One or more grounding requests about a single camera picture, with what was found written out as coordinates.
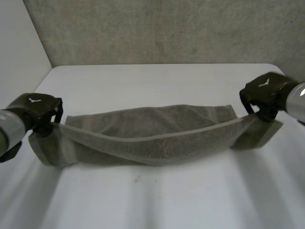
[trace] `gray towel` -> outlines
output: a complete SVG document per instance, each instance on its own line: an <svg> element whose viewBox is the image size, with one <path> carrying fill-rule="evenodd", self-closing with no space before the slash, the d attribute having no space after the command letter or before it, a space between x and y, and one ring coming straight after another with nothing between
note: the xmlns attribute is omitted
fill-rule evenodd
<svg viewBox="0 0 305 229"><path fill-rule="evenodd" d="M46 165L167 165L201 158L228 147L263 146L282 126L256 115L237 118L227 106L174 105L68 116L66 125L29 142Z"/></svg>

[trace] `fabric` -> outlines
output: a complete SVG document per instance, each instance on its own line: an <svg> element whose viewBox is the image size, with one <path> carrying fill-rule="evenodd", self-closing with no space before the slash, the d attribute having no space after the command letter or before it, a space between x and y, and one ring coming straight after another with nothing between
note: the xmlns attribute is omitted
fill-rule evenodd
<svg viewBox="0 0 305 229"><path fill-rule="evenodd" d="M263 146L281 127L256 115L237 118L227 106L174 105L68 116L46 138L29 142L47 165L167 165L199 159L228 147Z"/></svg>

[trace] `white logo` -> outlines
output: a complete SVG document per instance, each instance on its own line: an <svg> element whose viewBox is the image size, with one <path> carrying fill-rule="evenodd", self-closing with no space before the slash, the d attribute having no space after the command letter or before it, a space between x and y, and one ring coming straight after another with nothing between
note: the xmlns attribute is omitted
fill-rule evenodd
<svg viewBox="0 0 305 229"><path fill-rule="evenodd" d="M31 103L40 102L40 101L41 101L41 99L40 99L40 100L33 100L33 99L31 99L31 98L29 98L29 100L30 100Z"/></svg>
<svg viewBox="0 0 305 229"><path fill-rule="evenodd" d="M303 89L303 91L300 93L300 96L305 94L305 89Z"/></svg>
<svg viewBox="0 0 305 229"><path fill-rule="evenodd" d="M267 82L263 83L263 84L260 84L258 85L259 87L262 87L262 86L267 86L269 84L269 79L267 79Z"/></svg>

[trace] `gray wall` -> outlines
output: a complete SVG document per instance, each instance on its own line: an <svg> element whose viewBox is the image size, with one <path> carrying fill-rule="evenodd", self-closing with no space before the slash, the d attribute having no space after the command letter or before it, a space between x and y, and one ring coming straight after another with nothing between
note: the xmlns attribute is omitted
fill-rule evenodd
<svg viewBox="0 0 305 229"><path fill-rule="evenodd" d="M53 67L272 63L305 79L303 0L24 0Z"/></svg>

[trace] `towel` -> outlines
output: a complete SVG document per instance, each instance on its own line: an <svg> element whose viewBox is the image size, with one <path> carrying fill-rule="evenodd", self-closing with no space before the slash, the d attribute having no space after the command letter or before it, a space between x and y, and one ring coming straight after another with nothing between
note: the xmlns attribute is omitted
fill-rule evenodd
<svg viewBox="0 0 305 229"><path fill-rule="evenodd" d="M48 137L33 133L29 142L42 163L64 167L185 163L229 147L262 147L282 123L237 118L230 105L173 105L68 116L53 125Z"/></svg>

